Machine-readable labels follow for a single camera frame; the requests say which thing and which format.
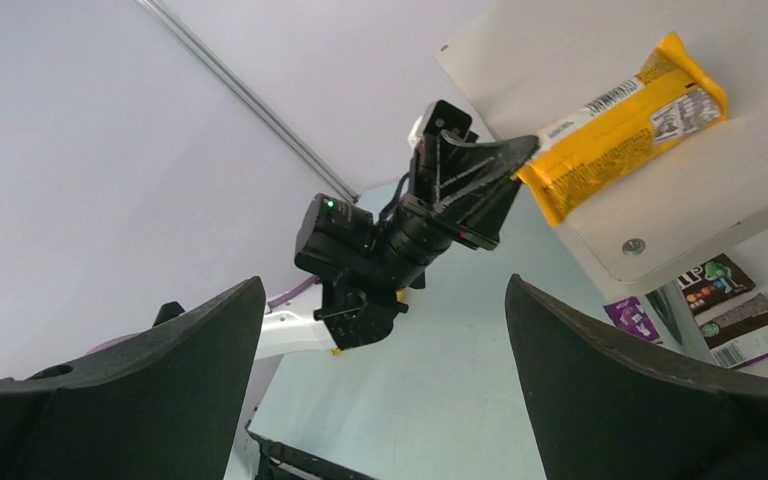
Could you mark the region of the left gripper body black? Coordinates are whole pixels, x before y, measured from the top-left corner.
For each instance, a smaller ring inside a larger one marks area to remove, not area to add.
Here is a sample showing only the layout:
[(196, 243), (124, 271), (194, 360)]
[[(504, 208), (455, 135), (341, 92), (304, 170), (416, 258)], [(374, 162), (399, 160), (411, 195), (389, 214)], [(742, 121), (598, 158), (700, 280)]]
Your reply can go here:
[(499, 237), (463, 238), (456, 229), (432, 216), (437, 179), (437, 161), (434, 159), (437, 137), (448, 131), (460, 140), (479, 143), (478, 134), (471, 130), (471, 115), (446, 100), (437, 100), (421, 116), (424, 117), (423, 140), (412, 150), (408, 172), (400, 181), (407, 190), (397, 192), (383, 208), (386, 245), (392, 253), (412, 265), (416, 271), (413, 277), (419, 277), (421, 271), (453, 243), (473, 250), (492, 250), (499, 243)]

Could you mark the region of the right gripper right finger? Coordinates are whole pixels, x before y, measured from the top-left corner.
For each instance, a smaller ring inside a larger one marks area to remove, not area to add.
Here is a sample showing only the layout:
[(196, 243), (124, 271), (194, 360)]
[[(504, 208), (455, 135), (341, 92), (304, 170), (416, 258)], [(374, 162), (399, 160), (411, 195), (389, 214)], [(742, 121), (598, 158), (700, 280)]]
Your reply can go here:
[(505, 313), (550, 479), (768, 479), (768, 378), (647, 343), (513, 275)]

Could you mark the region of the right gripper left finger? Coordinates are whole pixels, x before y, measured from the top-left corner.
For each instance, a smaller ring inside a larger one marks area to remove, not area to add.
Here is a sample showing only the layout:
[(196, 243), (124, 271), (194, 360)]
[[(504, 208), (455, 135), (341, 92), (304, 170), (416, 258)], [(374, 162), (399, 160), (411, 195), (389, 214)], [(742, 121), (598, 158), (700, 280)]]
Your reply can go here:
[(220, 479), (261, 332), (241, 282), (106, 349), (0, 379), (0, 479)]

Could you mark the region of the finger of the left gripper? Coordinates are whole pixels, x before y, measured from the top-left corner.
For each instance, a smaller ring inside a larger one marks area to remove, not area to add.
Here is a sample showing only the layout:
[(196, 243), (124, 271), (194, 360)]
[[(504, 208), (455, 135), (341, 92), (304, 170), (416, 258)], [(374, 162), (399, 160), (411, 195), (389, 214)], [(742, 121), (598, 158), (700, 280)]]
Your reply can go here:
[(521, 182), (516, 172), (536, 153), (538, 137), (469, 143), (437, 137), (432, 216), (463, 238), (497, 239)]

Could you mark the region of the purple candy bag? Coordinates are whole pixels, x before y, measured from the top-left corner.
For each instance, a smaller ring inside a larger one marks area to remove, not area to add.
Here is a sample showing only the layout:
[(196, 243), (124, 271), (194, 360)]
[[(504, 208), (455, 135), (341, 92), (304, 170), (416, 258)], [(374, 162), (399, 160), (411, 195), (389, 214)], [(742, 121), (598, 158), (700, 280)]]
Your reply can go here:
[(637, 297), (609, 303), (603, 309), (616, 328), (652, 344), (663, 343), (654, 322)]

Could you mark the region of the brown candy bag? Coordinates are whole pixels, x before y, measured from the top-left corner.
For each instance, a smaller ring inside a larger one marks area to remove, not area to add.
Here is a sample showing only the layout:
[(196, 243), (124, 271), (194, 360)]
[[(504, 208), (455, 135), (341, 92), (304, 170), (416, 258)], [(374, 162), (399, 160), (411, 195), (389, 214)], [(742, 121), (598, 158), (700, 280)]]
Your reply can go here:
[(737, 370), (768, 359), (768, 295), (731, 257), (721, 253), (675, 283), (718, 366)]

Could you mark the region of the yellow candy bar wrapper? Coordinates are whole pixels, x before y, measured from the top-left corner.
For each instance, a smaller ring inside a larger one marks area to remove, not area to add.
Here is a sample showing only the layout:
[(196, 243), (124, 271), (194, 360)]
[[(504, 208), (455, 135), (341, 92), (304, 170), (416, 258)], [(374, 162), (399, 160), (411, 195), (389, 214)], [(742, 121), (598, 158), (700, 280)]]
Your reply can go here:
[(637, 74), (541, 128), (538, 150), (516, 175), (556, 227), (601, 190), (728, 117), (725, 90), (670, 32)]

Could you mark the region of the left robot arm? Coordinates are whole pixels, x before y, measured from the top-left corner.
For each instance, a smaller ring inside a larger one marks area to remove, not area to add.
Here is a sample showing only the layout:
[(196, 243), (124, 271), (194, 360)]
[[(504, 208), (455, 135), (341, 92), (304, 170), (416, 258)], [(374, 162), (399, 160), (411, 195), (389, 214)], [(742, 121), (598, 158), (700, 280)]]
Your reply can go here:
[(472, 118), (431, 103), (409, 135), (412, 156), (378, 211), (316, 195), (295, 243), (307, 279), (265, 306), (256, 358), (345, 351), (386, 338), (408, 310), (405, 293), (452, 245), (491, 251), (518, 194), (534, 135), (483, 143)]

